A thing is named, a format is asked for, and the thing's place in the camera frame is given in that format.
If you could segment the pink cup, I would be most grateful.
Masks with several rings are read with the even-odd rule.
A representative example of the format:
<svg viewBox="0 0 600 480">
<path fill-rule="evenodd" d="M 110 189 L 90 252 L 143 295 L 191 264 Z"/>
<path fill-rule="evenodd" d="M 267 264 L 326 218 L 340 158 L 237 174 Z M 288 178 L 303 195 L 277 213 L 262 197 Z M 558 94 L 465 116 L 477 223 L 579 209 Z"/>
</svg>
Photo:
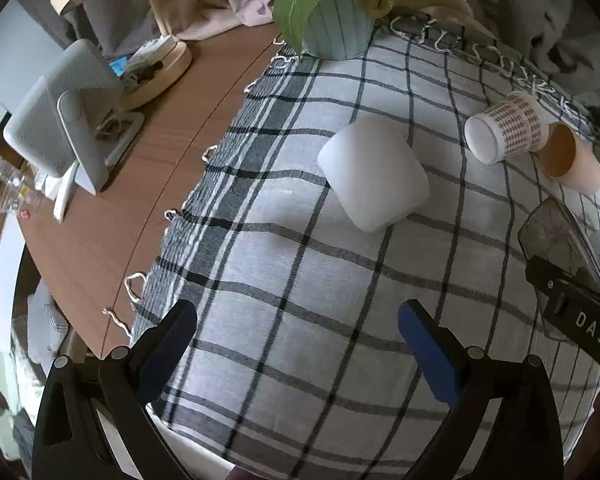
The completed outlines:
<svg viewBox="0 0 600 480">
<path fill-rule="evenodd" d="M 563 122 L 550 124 L 550 135 L 539 151 L 547 177 L 583 195 L 600 189 L 600 162 L 592 148 Z"/>
</svg>

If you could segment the patterned paper cup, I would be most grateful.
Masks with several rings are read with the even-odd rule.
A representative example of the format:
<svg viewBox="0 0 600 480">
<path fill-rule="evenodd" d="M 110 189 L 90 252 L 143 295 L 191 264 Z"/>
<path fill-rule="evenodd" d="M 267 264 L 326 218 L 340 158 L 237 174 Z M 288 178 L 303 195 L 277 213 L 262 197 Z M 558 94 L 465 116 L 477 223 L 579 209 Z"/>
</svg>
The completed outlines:
<svg viewBox="0 0 600 480">
<path fill-rule="evenodd" d="M 550 126 L 540 103 L 531 94 L 514 91 L 469 117 L 464 135 L 475 158 L 485 165 L 494 165 L 510 156 L 544 148 Z"/>
</svg>

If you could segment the white plastic cup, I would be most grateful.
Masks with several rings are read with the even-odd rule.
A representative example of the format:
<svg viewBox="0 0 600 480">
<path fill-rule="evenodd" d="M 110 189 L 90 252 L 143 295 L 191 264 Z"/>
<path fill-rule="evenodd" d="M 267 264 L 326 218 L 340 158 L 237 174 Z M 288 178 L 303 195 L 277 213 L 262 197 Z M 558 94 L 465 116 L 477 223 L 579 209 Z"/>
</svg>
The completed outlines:
<svg viewBox="0 0 600 480">
<path fill-rule="evenodd" d="M 328 140 L 317 165 L 351 222 L 376 232 L 409 216 L 430 196 L 426 171 L 400 127 L 364 116 Z"/>
</svg>

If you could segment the clear plastic bottle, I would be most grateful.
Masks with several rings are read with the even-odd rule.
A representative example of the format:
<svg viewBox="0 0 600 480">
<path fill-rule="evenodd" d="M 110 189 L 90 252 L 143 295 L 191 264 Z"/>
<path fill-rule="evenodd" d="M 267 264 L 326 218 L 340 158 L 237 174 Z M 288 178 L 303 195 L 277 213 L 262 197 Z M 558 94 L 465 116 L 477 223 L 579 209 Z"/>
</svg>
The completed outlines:
<svg viewBox="0 0 600 480">
<path fill-rule="evenodd" d="M 1 155 L 0 182 L 0 214 L 27 220 L 42 206 L 44 195 L 34 187 L 34 181 Z"/>
</svg>

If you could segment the checkered grey white tablecloth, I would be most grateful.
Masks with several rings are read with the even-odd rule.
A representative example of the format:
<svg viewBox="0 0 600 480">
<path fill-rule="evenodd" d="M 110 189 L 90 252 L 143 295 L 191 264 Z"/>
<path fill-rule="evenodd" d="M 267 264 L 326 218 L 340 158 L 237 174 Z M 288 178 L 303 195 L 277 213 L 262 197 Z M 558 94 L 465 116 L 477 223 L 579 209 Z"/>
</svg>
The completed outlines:
<svg viewBox="0 0 600 480">
<path fill-rule="evenodd" d="M 444 419 L 398 331 L 419 300 L 464 344 L 546 366 L 571 453 L 600 391 L 600 367 L 548 338 L 517 233 L 548 196 L 585 229 L 600 198 L 545 177 L 520 154 L 493 166 L 464 125 L 531 90 L 600 152 L 584 106 L 505 48 L 465 46 L 402 18 L 367 52 L 319 61 L 281 48 L 250 84 L 166 232 L 135 306 L 134 336 L 179 299 L 198 330 L 149 411 L 184 462 L 213 454 L 268 479 L 401 479 Z M 428 202 L 376 233 L 357 229 L 317 163 L 357 119 L 396 127 L 424 167 Z"/>
</svg>

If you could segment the grey white tablet stand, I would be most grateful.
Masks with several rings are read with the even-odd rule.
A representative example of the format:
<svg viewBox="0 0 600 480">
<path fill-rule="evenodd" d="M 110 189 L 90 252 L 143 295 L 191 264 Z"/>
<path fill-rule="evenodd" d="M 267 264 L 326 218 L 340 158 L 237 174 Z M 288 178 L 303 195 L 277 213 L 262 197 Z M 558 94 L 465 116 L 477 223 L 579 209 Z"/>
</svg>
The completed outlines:
<svg viewBox="0 0 600 480">
<path fill-rule="evenodd" d="M 64 220 L 73 185 L 97 195 L 143 127 L 140 112 L 122 112 L 123 84 L 91 41 L 74 42 L 23 98 L 4 138 L 60 185 L 54 217 Z"/>
</svg>

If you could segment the teal ribbed flower vase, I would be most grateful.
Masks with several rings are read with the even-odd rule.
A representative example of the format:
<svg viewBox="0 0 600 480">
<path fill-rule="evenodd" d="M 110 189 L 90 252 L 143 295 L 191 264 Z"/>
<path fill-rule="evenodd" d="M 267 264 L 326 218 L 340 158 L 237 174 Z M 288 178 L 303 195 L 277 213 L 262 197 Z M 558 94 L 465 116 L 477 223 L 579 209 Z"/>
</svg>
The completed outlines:
<svg viewBox="0 0 600 480">
<path fill-rule="evenodd" d="M 358 58 L 370 43 L 374 21 L 365 0 L 321 0 L 306 23 L 303 53 L 332 61 Z"/>
</svg>

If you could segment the round wooden tray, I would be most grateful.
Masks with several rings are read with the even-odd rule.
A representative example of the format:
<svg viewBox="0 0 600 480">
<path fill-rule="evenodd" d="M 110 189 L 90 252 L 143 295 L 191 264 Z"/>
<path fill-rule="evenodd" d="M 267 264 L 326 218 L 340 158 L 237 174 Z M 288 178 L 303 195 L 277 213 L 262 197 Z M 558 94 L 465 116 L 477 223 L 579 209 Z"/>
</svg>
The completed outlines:
<svg viewBox="0 0 600 480">
<path fill-rule="evenodd" d="M 193 55 L 188 45 L 184 41 L 178 41 L 162 60 L 140 71 L 137 85 L 123 93 L 116 109 L 119 112 L 130 112 L 158 98 L 186 73 L 192 62 Z"/>
</svg>

